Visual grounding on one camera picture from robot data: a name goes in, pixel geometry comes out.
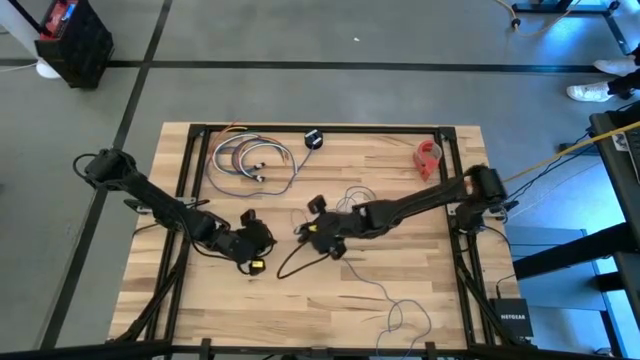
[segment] black small object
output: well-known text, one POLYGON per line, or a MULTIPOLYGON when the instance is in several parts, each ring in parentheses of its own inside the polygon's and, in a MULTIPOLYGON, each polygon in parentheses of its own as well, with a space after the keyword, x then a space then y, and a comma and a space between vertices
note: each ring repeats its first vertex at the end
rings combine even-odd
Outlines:
POLYGON ((529 307, 525 299, 491 299, 491 305, 502 324, 514 336, 533 337, 529 307))
POLYGON ((322 147, 323 143, 322 131, 318 129, 313 129, 304 134, 304 145, 309 150, 318 150, 322 147))
POLYGON ((256 219, 256 211, 253 209, 249 209, 244 212, 244 214, 240 215, 240 224, 242 226, 247 226, 251 221, 256 219))
POLYGON ((255 259, 249 262, 249 275, 256 276, 267 269, 267 264, 262 259, 255 259))
POLYGON ((325 212, 327 212, 325 210, 327 208, 327 202, 324 199, 324 196, 318 195, 314 197, 311 201, 309 201, 309 203, 307 204, 307 208, 314 215, 324 214, 325 212))
MULTIPOLYGON (((52 1, 42 29, 46 29, 56 4, 64 2, 52 1)), ((36 50, 69 87, 94 89, 113 54, 113 37, 88 0, 78 0, 69 6, 72 5, 68 18, 60 21, 55 33, 35 41, 36 50)))
POLYGON ((329 249, 329 254, 333 260, 338 260, 347 252, 347 247, 343 240, 334 240, 335 245, 329 249))

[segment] cable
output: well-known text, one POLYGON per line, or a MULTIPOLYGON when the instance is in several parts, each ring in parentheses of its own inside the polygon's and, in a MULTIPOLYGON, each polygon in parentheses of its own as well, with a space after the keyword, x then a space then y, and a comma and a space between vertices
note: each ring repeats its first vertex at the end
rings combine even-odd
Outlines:
POLYGON ((296 225, 295 221, 293 221, 293 212, 294 211, 299 211, 302 214, 302 216, 304 216, 304 222, 305 223, 309 222, 309 218, 307 218, 307 214, 305 214, 302 209, 293 209, 293 210, 291 210, 291 214, 289 215, 289 218, 291 219, 291 227, 293 229, 298 227, 298 225, 296 225))
POLYGON ((81 179, 87 180, 87 177, 85 175, 82 175, 80 173, 80 170, 78 170, 78 161, 80 161, 80 160, 82 160, 82 159, 84 159, 86 157, 96 157, 96 156, 98 156, 98 155, 97 154, 90 154, 90 153, 82 154, 82 155, 77 156, 75 159, 73 159, 73 162, 71 163, 73 172, 76 173, 76 175, 78 175, 78 177, 80 177, 81 179))
MULTIPOLYGON (((586 132, 584 135, 582 135, 580 138, 578 138, 576 141, 574 141, 572 145, 575 145, 575 144, 579 143, 579 142, 580 142, 580 140, 582 140, 582 139, 586 138, 587 136, 589 136, 589 132, 586 132)), ((524 194, 524 192, 526 192, 526 191, 531 187, 531 185, 533 184, 533 182, 535 182, 535 181, 536 181, 537 179, 539 179, 540 177, 542 177, 542 176, 546 175, 548 172, 551 172, 551 171, 553 170, 553 169, 551 169, 551 167, 552 167, 553 165, 555 165, 556 163, 558 163, 558 162, 560 161, 560 159, 561 159, 561 158, 557 158, 556 160, 554 160, 554 161, 550 162, 550 163, 549 163, 549 165, 547 165, 547 167, 546 167, 546 168, 545 168, 545 169, 544 169, 540 174, 538 174, 538 176, 536 176, 534 179, 529 180, 529 182, 527 182, 527 183, 525 183, 524 185, 522 185, 520 188, 518 188, 518 190, 514 191, 511 195, 509 195, 509 197, 507 197, 507 199, 510 199, 510 198, 512 198, 512 197, 516 197, 516 198, 517 198, 517 197, 519 197, 520 195, 523 195, 523 194, 524 194), (520 195, 518 195, 518 192, 519 192, 519 191, 521 191, 521 190, 523 190, 523 189, 524 189, 523 193, 522 193, 522 194, 520 194, 520 195)))
POLYGON ((498 280, 498 282, 496 283, 496 295, 498 296, 498 299, 502 299, 502 295, 500 294, 500 283, 501 283, 503 280, 510 279, 510 278, 512 278, 512 277, 514 277, 514 276, 516 276, 516 274, 512 274, 512 275, 509 275, 509 276, 505 276, 505 277, 503 277, 502 279, 498 280))
POLYGON ((300 266, 299 268, 297 268, 297 269, 295 269, 295 270, 293 270, 293 271, 291 271, 291 272, 289 272, 287 274, 281 275, 282 270, 284 269, 284 266, 289 262, 289 260, 293 257, 293 255, 295 255, 295 253, 297 253, 298 250, 302 249, 302 247, 305 246, 305 245, 307 245, 306 241, 303 242, 303 243, 300 243, 300 245, 298 245, 295 249, 293 249, 293 251, 289 255, 287 255, 287 257, 284 259, 284 261, 282 262, 282 264, 278 268, 278 272, 276 273, 276 278, 278 278, 278 280, 286 279, 289 276, 294 275, 294 274, 296 274, 296 273, 308 268, 309 266, 315 265, 315 264, 317 264, 317 263, 321 262, 322 260, 325 260, 326 258, 329 257, 329 254, 326 254, 326 255, 322 256, 321 258, 313 260, 311 262, 308 262, 308 263, 300 266))
POLYGON ((497 233, 498 235, 502 236, 504 241, 506 241, 507 245, 509 246, 509 251, 511 251, 511 241, 509 241, 509 238, 507 237, 507 235, 505 235, 502 231, 500 231, 500 230, 498 230, 498 229, 496 229, 494 227, 491 227, 491 226, 484 225, 483 228, 491 230, 494 233, 497 233))
POLYGON ((525 185, 521 186, 521 187, 520 187, 520 189, 516 190, 516 192, 515 192, 514 194, 512 194, 511 196, 515 195, 517 192, 519 192, 521 189, 523 189, 523 188, 524 188, 524 189, 522 190, 522 192, 521 192, 520 194, 518 194, 517 196, 515 196, 513 199, 511 199, 511 201, 516 201, 520 196, 524 195, 524 194, 527 192, 527 190, 529 190, 529 189, 533 186, 533 184, 534 184, 534 182, 535 182, 536 180, 540 179, 540 178, 541 178, 541 177, 543 177, 544 175, 547 175, 548 173, 552 172, 553 170, 555 170, 555 169, 559 168, 560 166, 562 166, 562 165, 564 165, 564 164, 568 163, 569 161, 571 161, 571 160, 573 160, 573 159, 575 159, 575 158, 580 157, 582 154, 584 154, 585 152, 589 151, 589 149, 590 149, 591 147, 593 147, 593 146, 594 146, 594 145, 591 145, 591 146, 589 146, 589 147, 585 148, 584 150, 582 150, 582 151, 580 151, 579 153, 577 153, 577 154, 575 154, 575 155, 571 156, 570 158, 568 158, 568 159, 566 159, 566 160, 564 160, 564 161, 562 161, 562 162, 558 163, 557 165, 555 165, 555 166, 554 166, 554 167, 552 167, 552 168, 547 167, 547 169, 545 169, 545 171, 541 172, 540 174, 538 174, 538 176, 536 176, 535 178, 533 178, 531 181, 529 181, 529 182, 528 182, 528 183, 526 183, 525 185))
POLYGON ((137 228, 137 229, 133 230, 133 234, 131 234, 131 237, 135 237, 139 232, 147 230, 147 229, 151 229, 152 227, 158 226, 158 225, 160 225, 160 224, 153 223, 153 224, 150 224, 150 225, 145 225, 143 227, 137 228))
POLYGON ((227 175, 238 175, 237 173, 232 173, 232 172, 230 172, 230 171, 227 171, 227 170, 222 169, 222 168, 220 167, 220 165, 218 164, 218 161, 216 160, 216 158, 217 158, 217 156, 218 156, 218 151, 219 151, 219 150, 220 150, 220 149, 221 149, 225 144, 230 143, 230 142, 232 142, 232 141, 234 141, 234 140, 236 140, 236 139, 243 138, 243 137, 258 138, 258 137, 259 137, 259 135, 258 135, 258 134, 253 134, 253 133, 249 133, 249 134, 243 133, 243 134, 235 135, 235 136, 232 136, 232 137, 228 138, 227 140, 225 140, 225 141, 221 142, 221 143, 220 143, 220 145, 218 145, 217 147, 215 147, 215 150, 213 150, 213 154, 211 154, 211 159, 213 160, 213 166, 215 166, 215 167, 216 167, 216 169, 217 169, 218 171, 220 171, 221 173, 227 174, 227 175))
POLYGON ((634 102, 632 102, 630 104, 627 104, 627 105, 620 106, 618 109, 616 109, 616 111, 620 111, 622 109, 626 109, 626 108, 631 107, 631 106, 633 106, 633 105, 635 105, 637 103, 640 103, 640 100, 634 101, 634 102))
POLYGON ((568 8, 567 11, 558 16, 555 20, 553 20, 549 25, 543 27, 542 29, 536 31, 536 32, 532 32, 532 33, 523 33, 520 31, 520 18, 518 17, 518 15, 516 14, 515 10, 513 10, 513 8, 511 6, 509 6, 509 4, 507 4, 506 2, 504 2, 503 0, 495 0, 498 4, 502 5, 505 9, 509 10, 509 13, 511 14, 511 27, 515 30, 515 32, 523 37, 531 37, 531 36, 536 36, 536 35, 540 35, 543 32, 551 29, 555 24, 557 24, 560 20, 562 20, 563 18, 565 18, 567 15, 571 14, 571 12, 573 11, 573 9, 578 6, 578 4, 580 4, 580 2, 582 0, 578 0, 576 1, 576 3, 571 6, 571 8, 568 8))
POLYGON ((353 273, 353 275, 358 280, 360 280, 360 281, 362 281, 364 283, 367 283, 367 284, 375 285, 375 286, 379 287, 380 289, 382 289, 382 293, 384 294, 384 297, 389 302, 391 302, 393 304, 391 306, 391 309, 389 309, 389 313, 387 315, 387 329, 383 330, 382 332, 380 332, 380 334, 378 334, 378 338, 376 339, 376 356, 378 357, 378 359, 381 359, 380 358, 379 349, 380 349, 380 339, 382 338, 382 335, 384 335, 386 333, 390 334, 390 333, 400 329, 402 327, 402 325, 404 324, 404 314, 402 313, 402 308, 400 308, 400 304, 405 303, 405 302, 409 302, 409 303, 415 304, 422 311, 422 313, 425 315, 425 317, 429 321, 429 327, 427 328, 427 330, 423 334, 420 334, 419 336, 415 337, 411 341, 411 344, 409 345, 409 350, 407 350, 407 352, 404 354, 404 356, 402 356, 402 358, 400 359, 400 360, 404 360, 407 356, 409 356, 409 354, 413 350, 413 346, 418 341, 418 339, 420 339, 422 337, 425 337, 425 336, 429 335, 429 333, 431 333, 431 329, 433 328, 433 323, 431 321, 431 317, 429 316, 429 313, 422 307, 422 305, 420 305, 417 301, 415 301, 413 299, 401 299, 401 300, 398 300, 398 301, 393 300, 391 297, 389 297, 389 293, 387 292, 387 289, 382 284, 380 284, 378 282, 375 282, 375 281, 371 281, 371 280, 367 280, 367 279, 362 278, 360 275, 358 275, 356 270, 353 268, 353 266, 351 265, 351 263, 347 259, 343 258, 342 261, 344 261, 349 266, 349 269, 351 269, 351 272, 353 273), (393 311, 396 308, 400 312, 400 322, 398 323, 397 326, 392 327, 391 326, 391 315, 393 315, 393 311))
POLYGON ((571 179, 575 178, 576 176, 578 176, 578 175, 580 175, 580 174, 582 174, 582 173, 586 172, 587 170, 590 170, 590 169, 592 169, 592 168, 594 168, 594 167, 596 167, 597 165, 600 165, 600 164, 601 164, 601 163, 598 161, 598 162, 596 162, 595 164, 593 164, 593 165, 591 165, 591 166, 587 167, 586 169, 583 169, 583 170, 581 170, 581 171, 579 171, 579 172, 577 172, 577 173, 575 173, 575 174, 573 174, 573 175, 569 176, 568 178, 566 178, 566 179, 562 180, 562 181, 561 181, 561 182, 559 182, 557 185, 555 185, 553 188, 551 188, 549 191, 547 191, 544 195, 542 195, 542 197, 540 197, 538 200, 536 200, 536 202, 534 202, 533 204, 531 204, 531 205, 527 206, 526 208, 524 208, 524 209, 522 209, 522 210, 518 211, 515 215, 511 216, 511 218, 514 218, 514 217, 516 217, 516 216, 518 216, 518 215, 522 214, 523 212, 525 212, 525 211, 527 211, 527 210, 529 210, 529 209, 531 209, 531 208, 535 207, 535 206, 536 206, 536 205, 538 205, 540 202, 542 202, 542 200, 544 200, 544 199, 545 199, 545 198, 547 198, 549 195, 551 195, 551 193, 552 193, 554 190, 556 190, 557 188, 559 188, 562 184, 566 183, 567 181, 569 181, 569 180, 571 180, 571 179))
POLYGON ((245 176, 251 177, 251 175, 249 173, 247 173, 247 171, 244 169, 244 166, 242 165, 244 157, 250 151, 252 151, 253 149, 256 149, 256 148, 259 148, 259 147, 263 147, 263 146, 271 146, 271 147, 278 148, 278 149, 280 149, 282 151, 286 151, 289 154, 289 156, 291 156, 291 161, 293 161, 293 173, 294 174, 298 173, 298 171, 299 171, 298 164, 296 163, 296 159, 293 157, 293 154, 291 153, 291 151, 289 151, 289 149, 287 149, 286 147, 284 147, 282 145, 279 145, 279 144, 265 142, 265 143, 260 143, 260 144, 256 144, 256 145, 250 146, 249 148, 247 148, 247 150, 244 150, 242 152, 242 154, 240 154, 240 157, 238 158, 238 162, 239 162, 239 165, 240 165, 240 171, 242 171, 242 173, 245 174, 245 176))
POLYGON ((33 63, 33 64, 30 64, 30 65, 18 66, 18 67, 15 67, 15 68, 10 68, 10 69, 0 70, 0 73, 3 73, 3 72, 9 72, 9 71, 15 71, 15 70, 21 70, 21 69, 26 69, 26 68, 29 68, 29 67, 32 67, 32 66, 36 66, 36 65, 38 65, 38 63, 37 63, 37 62, 35 62, 35 63, 33 63))
POLYGON ((350 186, 347 188, 347 190, 345 190, 344 196, 336 203, 336 211, 340 211, 341 207, 344 207, 343 211, 349 211, 349 201, 353 201, 355 203, 354 205, 357 205, 358 202, 353 198, 357 194, 362 194, 364 197, 366 197, 367 201, 376 200, 376 193, 368 187, 363 185, 350 186), (364 189, 367 190, 369 194, 365 193, 364 191, 354 191, 353 193, 351 193, 351 195, 349 195, 349 191, 353 189, 364 189))
POLYGON ((589 140, 585 140, 585 141, 583 141, 581 143, 578 143, 576 145, 569 146, 568 148, 560 151, 559 153, 555 154, 554 156, 548 158, 547 160, 541 161, 541 162, 533 165, 532 167, 513 175, 512 177, 504 180, 503 182, 506 183, 506 182, 509 182, 511 180, 517 179, 517 178, 521 177, 522 175, 528 174, 528 173, 530 173, 531 171, 533 171, 535 169, 538 169, 538 168, 540 168, 542 166, 547 165, 548 163, 552 162, 553 160, 556 160, 556 159, 558 159, 560 157, 563 157, 563 156, 571 153, 572 151, 575 151, 577 149, 583 148, 583 147, 585 147, 585 146, 587 146, 589 144, 593 144, 596 141, 600 141, 602 139, 606 139, 606 138, 611 137, 611 136, 616 135, 616 134, 621 134, 621 133, 623 133, 625 131, 629 131, 629 130, 635 129, 637 127, 640 127, 640 121, 636 121, 633 124, 629 124, 627 126, 623 126, 621 128, 615 129, 615 130, 607 131, 606 133, 598 135, 598 136, 594 136, 589 140))
MULTIPOLYGON (((304 160, 302 161, 302 163, 300 163, 300 167, 298 167, 298 170, 301 170, 302 167, 304 166, 304 164, 307 163, 307 160, 309 160, 309 157, 311 156, 311 153, 313 152, 313 149, 309 149, 309 152, 307 153, 307 156, 304 158, 304 160)), ((289 179, 289 182, 287 183, 287 185, 284 187, 284 189, 282 189, 281 191, 278 192, 266 192, 266 191, 256 191, 250 194, 235 194, 226 190, 221 189, 220 187, 218 187, 218 185, 215 184, 215 182, 213 181, 213 179, 211 178, 211 174, 209 173, 209 171, 205 171, 205 175, 207 177, 207 179, 209 180, 209 183, 211 183, 211 186, 213 186, 216 190, 218 190, 219 192, 225 194, 225 195, 229 195, 229 196, 235 196, 235 197, 240 197, 240 198, 248 198, 248 197, 252 197, 255 195, 281 195, 284 194, 287 190, 289 190, 289 188, 291 187, 291 184, 293 183, 293 181, 296 179, 296 177, 298 176, 298 172, 294 172, 293 175, 291 175, 291 178, 289 179)))

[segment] butcher block tabletop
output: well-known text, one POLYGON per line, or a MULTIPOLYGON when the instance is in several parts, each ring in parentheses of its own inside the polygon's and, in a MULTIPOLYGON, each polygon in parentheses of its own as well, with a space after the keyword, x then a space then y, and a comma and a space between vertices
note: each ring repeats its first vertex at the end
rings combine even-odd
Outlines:
MULTIPOLYGON (((190 125, 165 123, 160 134, 149 179, 169 194, 176 191, 190 125)), ((252 124, 239 126, 251 130, 252 124)), ((360 281, 344 261, 331 258, 283 280, 276 278, 276 271, 298 245, 293 228, 304 223, 305 217, 313 218, 306 204, 316 195, 324 195, 329 208, 334 208, 351 186, 366 186, 378 199, 397 199, 437 185, 441 179, 436 171, 424 182, 414 166, 413 152, 421 142, 432 139, 431 135, 412 131, 416 126, 407 127, 406 133, 362 133, 358 128, 363 125, 341 126, 352 126, 354 131, 325 133, 322 148, 309 156, 291 188, 282 195, 233 197, 222 194, 204 178, 198 199, 210 202, 199 209, 224 218, 232 229, 240 227, 242 213, 255 209, 257 218, 269 227, 278 243, 265 257, 266 271, 255 277, 241 274, 233 263, 207 258, 191 249, 174 344, 199 345, 201 339, 210 338, 212 344, 219 346, 375 347, 378 334, 387 327, 387 314, 392 306, 379 287, 360 281)), ((480 127, 455 129, 462 168, 488 164, 480 127)), ((307 156, 309 150, 301 132, 270 131, 264 135, 288 147, 298 164, 307 156)), ((216 144, 230 136, 231 133, 223 134, 216 144)), ((201 140, 196 141, 185 194, 190 193, 195 176, 193 164, 201 140)), ((446 143, 444 153, 448 174, 453 176, 451 151, 446 143)), ((230 155, 224 154, 220 160, 230 166, 230 155)), ((252 151, 245 160, 245 164, 259 162, 267 164, 260 170, 267 178, 264 183, 222 174, 210 164, 205 171, 218 187, 234 193, 282 190, 291 177, 291 163, 283 163, 280 154, 269 148, 252 151)), ((366 197, 358 193, 353 200, 351 205, 366 201, 366 197)), ((152 216, 140 216, 137 227, 153 222, 152 216)), ((497 220, 488 219, 486 223, 504 231, 497 220)), ((156 226, 133 237, 110 337, 124 332, 152 297, 166 233, 156 226)), ((466 248, 463 238, 460 242, 466 248)), ((403 326, 382 336, 381 348, 406 349, 414 338, 431 327, 418 343, 430 341, 438 349, 466 349, 444 207, 408 218, 382 237, 347 239, 345 243, 348 250, 344 259, 360 277, 382 284, 394 300, 415 300, 429 314, 430 320, 416 305, 403 303, 403 326)), ((478 234, 477 247, 487 296, 495 297, 496 282, 513 274, 509 247, 492 231, 478 234)), ((284 272, 319 257, 312 246, 305 246, 293 256, 284 272)), ((513 277, 503 281, 500 290, 503 297, 519 296, 513 277)), ((479 310, 470 294, 469 298, 476 339, 482 342, 479 310)), ((160 329, 166 323, 168 303, 165 300, 160 312, 160 329)), ((391 321, 392 325, 397 324, 399 315, 395 313, 391 321)), ((158 337, 163 334, 163 330, 158 331, 158 337)))

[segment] person's foot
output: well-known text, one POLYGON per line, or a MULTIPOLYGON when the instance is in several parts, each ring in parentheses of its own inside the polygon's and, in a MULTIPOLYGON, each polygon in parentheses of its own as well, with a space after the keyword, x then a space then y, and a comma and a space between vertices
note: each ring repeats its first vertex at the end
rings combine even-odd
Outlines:
POLYGON ((625 59, 598 60, 593 63, 593 66, 602 72, 618 76, 629 75, 640 69, 640 66, 636 65, 632 56, 625 59))
POLYGON ((609 95, 609 85, 606 81, 589 85, 569 86, 567 95, 576 101, 591 102, 605 102, 613 97, 613 95, 609 95))

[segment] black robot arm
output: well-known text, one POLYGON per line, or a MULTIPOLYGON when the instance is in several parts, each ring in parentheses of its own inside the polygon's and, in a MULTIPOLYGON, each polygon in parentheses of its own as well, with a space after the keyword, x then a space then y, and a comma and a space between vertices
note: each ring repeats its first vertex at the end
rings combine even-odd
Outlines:
POLYGON ((74 170, 91 186, 127 192, 149 207, 160 225, 183 231, 189 240, 210 251, 217 251, 237 264, 259 258, 276 242, 267 226, 256 219, 254 210, 248 210, 241 216, 243 228, 232 231, 224 219, 208 211, 189 208, 149 182, 136 169, 131 155, 120 150, 103 149, 97 155, 86 156, 94 157, 85 167, 84 174, 76 168, 80 157, 74 162, 74 170))
POLYGON ((345 238, 373 239, 398 226, 403 219, 433 208, 460 203, 455 210, 455 228, 475 233, 484 225, 482 214, 507 197, 494 169, 484 165, 469 168, 462 176, 449 179, 398 200, 375 200, 352 207, 350 213, 326 211, 322 195, 308 204, 312 222, 296 229, 298 241, 310 241, 321 254, 339 259, 346 252, 345 238))

